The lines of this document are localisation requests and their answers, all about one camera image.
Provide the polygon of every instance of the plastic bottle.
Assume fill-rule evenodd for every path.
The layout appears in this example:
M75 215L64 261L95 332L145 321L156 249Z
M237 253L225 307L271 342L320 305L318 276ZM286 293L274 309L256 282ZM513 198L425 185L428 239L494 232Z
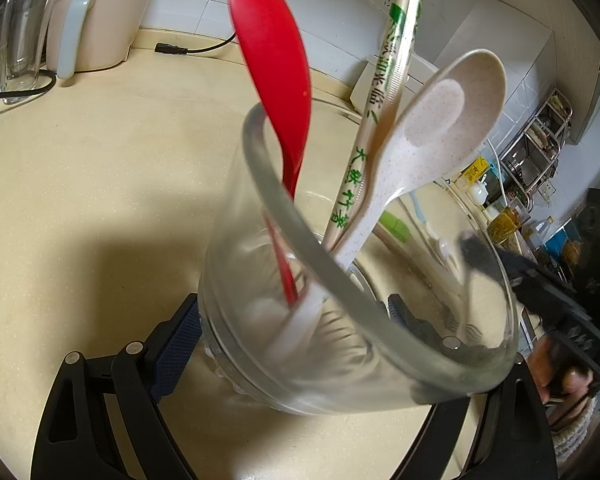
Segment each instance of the plastic bottle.
M553 217L549 216L544 220L531 224L522 232L526 242L535 250L544 243L544 237L548 232L548 227L553 223Z

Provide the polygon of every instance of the dish rack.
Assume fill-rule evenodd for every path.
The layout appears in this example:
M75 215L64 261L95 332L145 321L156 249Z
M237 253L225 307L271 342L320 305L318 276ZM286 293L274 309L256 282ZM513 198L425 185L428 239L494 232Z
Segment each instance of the dish rack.
M568 99L554 88L500 156L529 212L535 192L555 174L572 114Z

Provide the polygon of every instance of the red spoon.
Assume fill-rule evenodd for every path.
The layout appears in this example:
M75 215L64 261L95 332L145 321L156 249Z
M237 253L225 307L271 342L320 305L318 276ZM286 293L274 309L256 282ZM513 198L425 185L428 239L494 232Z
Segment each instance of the red spoon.
M282 183L293 198L311 121L311 78L300 31L285 0L229 0L229 12L257 94L282 151ZM297 300L293 273L269 221L285 297Z

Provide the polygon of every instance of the black cable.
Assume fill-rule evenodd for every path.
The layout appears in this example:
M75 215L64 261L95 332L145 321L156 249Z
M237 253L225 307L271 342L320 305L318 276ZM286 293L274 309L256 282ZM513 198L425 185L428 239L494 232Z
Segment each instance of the black cable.
M209 52L211 50L215 50L216 48L220 48L224 45L231 43L235 39L235 32L231 35L227 40L222 41L214 46L208 46L206 48L184 48L183 46L170 45L168 43L156 43L155 44L155 52L159 52L161 54L202 54L203 52Z
M31 90L13 90L10 92L0 92L0 99L13 99L16 97L30 97L32 95L40 95L47 93L56 85L56 74L50 70L40 69L40 75L46 75L51 79L46 85L40 88L32 88Z

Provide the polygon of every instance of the appliance handle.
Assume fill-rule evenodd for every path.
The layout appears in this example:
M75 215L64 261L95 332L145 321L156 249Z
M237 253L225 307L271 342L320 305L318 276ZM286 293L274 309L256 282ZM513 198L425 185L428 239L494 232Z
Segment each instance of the appliance handle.
M72 0L69 4L58 51L58 70L60 79L69 79L75 72L75 62L78 57L78 46L82 34L82 25L87 17L87 10L93 7L95 0Z

